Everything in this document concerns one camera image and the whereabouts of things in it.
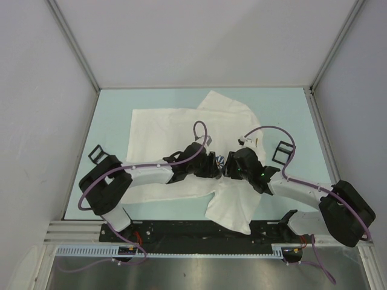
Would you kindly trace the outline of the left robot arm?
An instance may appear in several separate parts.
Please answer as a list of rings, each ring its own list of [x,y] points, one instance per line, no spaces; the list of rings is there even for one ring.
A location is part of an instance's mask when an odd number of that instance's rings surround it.
[[[198,178],[220,178],[215,152],[193,142],[184,151],[177,151],[149,164],[124,166],[115,155],[107,155],[79,182],[79,188],[90,210],[112,227],[113,235],[125,242],[134,234],[131,218],[121,205],[128,189],[148,184],[173,184],[187,175]]]

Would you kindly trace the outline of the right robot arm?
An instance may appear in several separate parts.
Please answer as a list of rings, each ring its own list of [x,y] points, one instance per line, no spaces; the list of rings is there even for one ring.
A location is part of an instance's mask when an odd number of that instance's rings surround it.
[[[375,212],[349,182],[340,180],[324,187],[284,178],[279,168],[263,166],[248,147],[229,152],[223,175],[245,181],[259,194],[282,196],[314,209],[290,210],[281,219],[279,236],[285,242],[303,235],[329,234],[341,244],[354,247],[369,238],[367,230],[376,219]]]

